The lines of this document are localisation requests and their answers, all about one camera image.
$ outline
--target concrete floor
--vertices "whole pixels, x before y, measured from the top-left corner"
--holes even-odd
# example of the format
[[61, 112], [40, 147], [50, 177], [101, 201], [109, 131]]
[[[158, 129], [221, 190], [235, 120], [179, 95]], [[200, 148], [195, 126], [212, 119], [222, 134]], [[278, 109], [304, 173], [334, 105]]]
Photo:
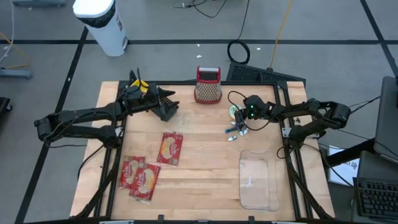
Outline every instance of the concrete floor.
[[[229, 0], [218, 17], [209, 19], [193, 8], [173, 9], [172, 0], [116, 2], [131, 40], [235, 39], [246, 7], [246, 1]], [[252, 0], [242, 39], [274, 39], [288, 2]], [[208, 1], [201, 9], [214, 14], [221, 3], [221, 0]], [[398, 2], [367, 0], [367, 3], [384, 38], [398, 39], [395, 22]], [[72, 4], [73, 1], [68, 1], [67, 7], [61, 9], [15, 8], [15, 39], [78, 40], [83, 24], [73, 15]], [[0, 32], [8, 37], [10, 18], [9, 2], [3, 0]], [[303, 0], [294, 2], [282, 39], [377, 40], [377, 37], [360, 1]], [[4, 46], [0, 45], [0, 55]], [[0, 129], [0, 223], [15, 221], [42, 147], [33, 122], [54, 111], [77, 45], [21, 44], [19, 47], [30, 56], [34, 77], [0, 79], [0, 96], [10, 97], [14, 105]], [[250, 44], [249, 48], [252, 52], [249, 65], [267, 68], [273, 45]], [[388, 48], [398, 57], [398, 46]], [[232, 51], [237, 60], [244, 58], [239, 47], [233, 47]], [[12, 50], [0, 67], [21, 62], [21, 56]], [[195, 78], [197, 65], [220, 66], [225, 80], [229, 67], [226, 44], [129, 45], [126, 53], [117, 58], [105, 56], [99, 45], [86, 44], [63, 108], [95, 106], [101, 82], [125, 80], [130, 69], [136, 67], [140, 67], [145, 80], [188, 80]], [[380, 45], [280, 45], [274, 70], [306, 78], [309, 98], [346, 105], [380, 95], [382, 78], [394, 76]], [[378, 103], [373, 103], [358, 111], [350, 117], [346, 130], [373, 137], [377, 110]], [[329, 131], [320, 140], [339, 147], [361, 141], [338, 131]], [[84, 150], [84, 147], [50, 150], [25, 222], [68, 218]], [[349, 220], [351, 189], [331, 184], [330, 190], [336, 216]]]

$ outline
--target clear plastic container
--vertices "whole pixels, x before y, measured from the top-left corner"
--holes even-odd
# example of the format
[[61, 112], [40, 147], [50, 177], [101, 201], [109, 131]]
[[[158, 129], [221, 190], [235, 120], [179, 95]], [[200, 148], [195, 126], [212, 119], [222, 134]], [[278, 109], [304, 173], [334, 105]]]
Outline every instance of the clear plastic container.
[[276, 159], [271, 152], [249, 151], [241, 153], [239, 160], [239, 196], [246, 209], [279, 209]]

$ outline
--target black cable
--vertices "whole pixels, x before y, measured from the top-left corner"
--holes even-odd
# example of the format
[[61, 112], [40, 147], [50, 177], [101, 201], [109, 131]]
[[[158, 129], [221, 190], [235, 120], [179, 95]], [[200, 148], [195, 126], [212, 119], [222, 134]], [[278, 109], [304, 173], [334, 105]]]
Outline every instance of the black cable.
[[276, 151], [276, 157], [278, 157], [279, 159], [286, 159], [286, 155], [285, 155], [285, 157], [280, 157], [279, 156], [279, 151], [281, 150], [281, 149], [283, 149], [284, 147], [282, 146], [282, 147], [280, 147], [277, 151]]
[[97, 150], [95, 150], [93, 153], [91, 153], [80, 165], [79, 170], [77, 172], [77, 179], [79, 179], [80, 176], [80, 171], [81, 168], [83, 168], [83, 166], [86, 164], [86, 162], [91, 159], [98, 151], [100, 151], [102, 148], [104, 147], [104, 144], [101, 145], [101, 147], [99, 147]]
[[[245, 60], [245, 61], [243, 61], [243, 62], [238, 62], [238, 61], [236, 61], [234, 58], [232, 58], [230, 49], [231, 49], [231, 46], [232, 46], [233, 44], [240, 44], [240, 45], [243, 47], [243, 49], [246, 51], [247, 56], [246, 56], [246, 60]], [[230, 60], [231, 62], [239, 63], [239, 64], [241, 64], [241, 65], [247, 65], [247, 64], [249, 63], [249, 61], [250, 61], [250, 49], [249, 49], [249, 47], [248, 47], [244, 42], [241, 42], [240, 40], [232, 40], [232, 41], [228, 44], [228, 46], [227, 46], [226, 53], [228, 54], [228, 58], [229, 58], [229, 60]]]
[[246, 22], [246, 16], [248, 15], [249, 3], [250, 3], [250, 0], [248, 0], [248, 4], [246, 5], [246, 12], [244, 12], [244, 18], [243, 18], [241, 33], [239, 34], [239, 37], [237, 38], [237, 40], [239, 40], [241, 38], [241, 36], [242, 36], [244, 23]]
[[[241, 38], [241, 36], [242, 36], [242, 33], [243, 33], [244, 23], [246, 22], [246, 16], [248, 14], [249, 3], [250, 3], [250, 0], [248, 0], [248, 4], [246, 6], [246, 12], [244, 13], [244, 19], [243, 19], [243, 23], [242, 23], [241, 33], [239, 34], [239, 37], [236, 40], [232, 40], [228, 44], [228, 47], [227, 47], [227, 54], [228, 54], [229, 60], [231, 62], [239, 63], [239, 64], [242, 64], [242, 65], [247, 65], [249, 63], [249, 61], [250, 61], [250, 49], [249, 49], [249, 47], [244, 42], [241, 42], [239, 40]], [[231, 48], [231, 45], [233, 45], [233, 44], [240, 44], [244, 48], [244, 50], [246, 51], [246, 54], [247, 54], [245, 61], [237, 62], [234, 58], [232, 58], [231, 52], [230, 52], [230, 48]]]
[[342, 181], [344, 181], [344, 183], [346, 183], [346, 184], [349, 185], [350, 187], [354, 187], [351, 183], [349, 183], [346, 179], [344, 179], [342, 176], [339, 175], [339, 173], [337, 173], [337, 172], [334, 170], [334, 168], [333, 168], [333, 167], [329, 164], [329, 162], [326, 160], [325, 155], [322, 153], [322, 151], [321, 151], [320, 149], [317, 149], [317, 148], [315, 148], [315, 147], [313, 147], [313, 146], [310, 146], [309, 144], [305, 144], [305, 143], [304, 143], [304, 145], [305, 145], [305, 146], [309, 146], [309, 147], [311, 147], [311, 148], [313, 148], [313, 149], [315, 149], [315, 150], [318, 150], [319, 153], [321, 154], [321, 158], [322, 158], [323, 162], [326, 164], [326, 166], [327, 166], [328, 168], [330, 168]]
[[51, 149], [56, 149], [56, 148], [61, 148], [61, 147], [83, 147], [83, 146], [87, 146], [87, 145], [86, 144], [84, 144], [84, 145], [66, 144], [66, 145], [61, 145], [61, 146], [50, 146], [47, 144], [47, 147], [49, 147]]
[[240, 93], [240, 92], [238, 92], [238, 91], [234, 91], [234, 90], [232, 90], [232, 91], [230, 91], [230, 92], [228, 93], [228, 95], [227, 95], [228, 101], [229, 101], [232, 105], [234, 105], [235, 108], [238, 110], [239, 107], [238, 107], [236, 104], [234, 104], [234, 103], [231, 101], [231, 99], [229, 98], [229, 96], [230, 96], [231, 93], [237, 93], [237, 94], [243, 96], [243, 98], [245, 98], [245, 99], [246, 99], [246, 97], [245, 97], [242, 93]]
[[219, 13], [220, 13], [220, 11], [223, 9], [223, 7], [224, 7], [224, 5], [225, 5], [225, 3], [226, 3], [226, 0], [224, 0], [224, 3], [223, 3], [223, 5], [220, 7], [220, 9], [218, 10], [218, 12], [214, 15], [214, 16], [209, 16], [208, 14], [205, 14], [204, 12], [202, 12], [201, 10], [199, 10], [198, 8], [197, 8], [197, 5], [201, 5], [201, 4], [203, 4], [203, 3], [205, 3], [205, 1], [207, 1], [207, 0], [205, 0], [204, 2], [202, 2], [201, 4], [195, 4], [195, 1], [196, 0], [193, 0], [192, 1], [192, 6], [198, 11], [198, 12], [200, 12], [202, 15], [204, 15], [204, 16], [206, 16], [206, 17], [209, 17], [209, 18], [215, 18]]
[[373, 141], [374, 143], [379, 144], [379, 145], [381, 145], [382, 147], [384, 147], [385, 149], [387, 149], [387, 150], [388, 150], [391, 154], [393, 154], [394, 156], [398, 157], [398, 155], [397, 155], [394, 151], [392, 151], [391, 149], [389, 149], [389, 148], [388, 148], [387, 146], [385, 146], [384, 144], [379, 143], [378, 141], [375, 141], [375, 140], [373, 140], [373, 139], [369, 139], [369, 138], [366, 138], [366, 137], [362, 137], [362, 136], [360, 136], [360, 135], [357, 135], [357, 134], [354, 134], [354, 133], [351, 133], [351, 132], [348, 132], [348, 131], [343, 131], [343, 130], [341, 130], [341, 129], [337, 129], [337, 131], [341, 131], [342, 133], [350, 134], [350, 135], [352, 135], [352, 136], [356, 136], [356, 137], [359, 137], [359, 138], [362, 138], [362, 139], [366, 139], [366, 140]]
[[[195, 4], [195, 6], [200, 6], [201, 4], [203, 4], [205, 2], [207, 2], [207, 0], [204, 0], [203, 2], [201, 2], [199, 4]], [[183, 2], [183, 1], [175, 2], [175, 3], [173, 3], [173, 8], [175, 8], [175, 9], [185, 9], [185, 8], [191, 8], [194, 5], [193, 1], [191, 2], [191, 4], [185, 5], [186, 3], [188, 3], [188, 2]], [[182, 4], [182, 7], [175, 7], [176, 4]]]
[[356, 103], [356, 104], [354, 104], [354, 105], [349, 106], [349, 107], [352, 107], [352, 106], [356, 106], [356, 105], [360, 105], [360, 104], [362, 104], [362, 103], [365, 103], [364, 105], [361, 105], [361, 106], [355, 108], [355, 109], [351, 112], [351, 114], [357, 112], [358, 110], [360, 110], [360, 109], [363, 108], [364, 106], [366, 106], [366, 105], [372, 103], [373, 101], [375, 101], [375, 100], [377, 100], [377, 99], [380, 99], [380, 97], [381, 97], [381, 96], [378, 96], [378, 97], [376, 97], [376, 98], [374, 98], [374, 99], [367, 100], [367, 101], [360, 102], [360, 103]]

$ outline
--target red snack package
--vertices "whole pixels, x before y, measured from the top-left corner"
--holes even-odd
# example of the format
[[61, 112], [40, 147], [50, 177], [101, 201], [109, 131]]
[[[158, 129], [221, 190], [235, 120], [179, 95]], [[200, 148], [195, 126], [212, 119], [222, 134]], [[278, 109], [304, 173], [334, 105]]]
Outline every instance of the red snack package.
[[182, 134], [164, 133], [157, 162], [177, 165], [182, 146]]
[[138, 199], [151, 200], [159, 172], [160, 166], [140, 162], [129, 195]]
[[140, 162], [145, 162], [145, 157], [124, 156], [122, 172], [120, 175], [119, 187], [121, 189], [130, 189]]

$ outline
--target wooden tabletop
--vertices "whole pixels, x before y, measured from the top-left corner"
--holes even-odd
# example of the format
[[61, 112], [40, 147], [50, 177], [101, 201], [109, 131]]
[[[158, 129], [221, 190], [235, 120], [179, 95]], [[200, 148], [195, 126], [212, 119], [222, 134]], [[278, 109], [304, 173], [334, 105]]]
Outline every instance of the wooden tabletop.
[[[105, 106], [114, 101], [118, 82], [103, 82], [97, 106]], [[128, 190], [117, 189], [114, 197], [112, 219], [156, 220], [165, 215], [166, 220], [247, 220], [255, 216], [256, 220], [295, 220], [292, 197], [285, 161], [276, 157], [276, 151], [282, 146], [280, 126], [270, 123], [260, 131], [250, 131], [244, 137], [228, 142], [232, 134], [225, 134], [230, 128], [231, 118], [228, 109], [231, 104], [226, 95], [231, 90], [246, 96], [258, 95], [263, 101], [275, 102], [271, 86], [222, 86], [224, 96], [214, 105], [201, 105], [193, 98], [193, 85], [160, 86], [176, 91], [169, 97], [180, 101], [180, 108], [169, 121], [161, 121], [154, 113], [138, 113], [127, 119], [122, 158], [145, 156], [146, 162], [157, 164], [163, 132], [175, 131], [183, 134], [183, 144], [177, 167], [158, 164], [162, 169], [157, 180], [150, 203], [143, 203], [128, 196]], [[292, 104], [307, 100], [302, 82], [288, 82]], [[231, 94], [231, 100], [242, 105], [242, 97]], [[311, 121], [311, 117], [300, 117], [300, 124]], [[259, 128], [266, 121], [248, 121], [252, 128]], [[109, 121], [97, 121], [93, 126], [100, 127]], [[307, 139], [306, 144], [318, 147], [317, 141]], [[89, 140], [85, 157], [89, 156], [101, 143]], [[239, 156], [244, 150], [262, 150], [274, 156], [277, 199], [279, 209], [274, 212], [248, 210], [239, 202]], [[71, 215], [75, 215], [96, 192], [101, 175], [104, 153], [86, 163], [81, 170], [80, 179], [73, 200]], [[319, 152], [304, 146], [301, 149], [302, 161], [309, 191], [325, 211], [334, 216], [328, 185], [323, 171]], [[305, 217], [302, 194], [297, 188], [301, 216]], [[104, 193], [101, 214], [104, 215], [108, 191]]]

